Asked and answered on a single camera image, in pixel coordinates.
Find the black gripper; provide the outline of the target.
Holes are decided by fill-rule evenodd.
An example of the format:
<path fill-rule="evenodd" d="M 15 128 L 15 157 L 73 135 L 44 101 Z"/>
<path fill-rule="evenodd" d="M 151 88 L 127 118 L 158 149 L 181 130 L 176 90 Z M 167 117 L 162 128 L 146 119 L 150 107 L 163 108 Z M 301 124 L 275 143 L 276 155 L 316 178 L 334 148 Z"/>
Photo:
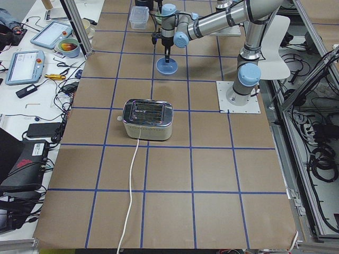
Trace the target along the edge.
<path fill-rule="evenodd" d="M 162 45 L 165 47 L 165 62 L 169 62 L 171 47 L 173 46 L 173 38 L 172 37 L 162 37 Z"/>

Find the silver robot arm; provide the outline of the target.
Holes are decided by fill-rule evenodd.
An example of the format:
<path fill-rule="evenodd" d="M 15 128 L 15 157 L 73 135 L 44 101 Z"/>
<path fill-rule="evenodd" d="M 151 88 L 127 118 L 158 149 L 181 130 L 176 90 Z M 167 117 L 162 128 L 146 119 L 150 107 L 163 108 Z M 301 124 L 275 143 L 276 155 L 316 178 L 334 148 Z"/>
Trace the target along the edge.
<path fill-rule="evenodd" d="M 170 57 L 170 48 L 176 45 L 184 48 L 189 41 L 202 38 L 222 29 L 248 22 L 243 47 L 237 59 L 237 77 L 228 94 L 232 102 L 248 100 L 251 91 L 260 79 L 258 61 L 262 40 L 282 1 L 218 1 L 216 11 L 198 18 L 189 12 L 180 13 L 174 5 L 167 5 L 169 13 L 162 11 L 161 35 L 168 42 L 164 44 L 165 59 Z"/>
<path fill-rule="evenodd" d="M 158 39 L 161 39 L 164 46 L 164 61 L 166 64 L 170 61 L 171 47 L 176 45 L 178 48 L 185 48 L 189 42 L 189 35 L 184 31 L 175 31 L 175 28 L 185 29 L 191 21 L 198 20 L 198 14 L 193 12 L 180 12 L 174 4 L 164 4 L 160 15 L 156 17 L 162 19 L 161 28 L 155 31 L 151 36 L 153 45 Z"/>

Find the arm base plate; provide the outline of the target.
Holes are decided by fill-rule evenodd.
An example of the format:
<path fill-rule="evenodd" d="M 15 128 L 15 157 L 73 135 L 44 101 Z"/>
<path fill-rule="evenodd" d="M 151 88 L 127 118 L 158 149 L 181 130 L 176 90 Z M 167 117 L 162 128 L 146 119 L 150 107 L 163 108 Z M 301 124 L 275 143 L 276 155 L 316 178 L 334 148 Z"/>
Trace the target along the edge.
<path fill-rule="evenodd" d="M 249 95 L 238 95 L 233 90 L 233 81 L 216 81 L 219 112 L 230 114 L 260 114 L 255 89 Z"/>

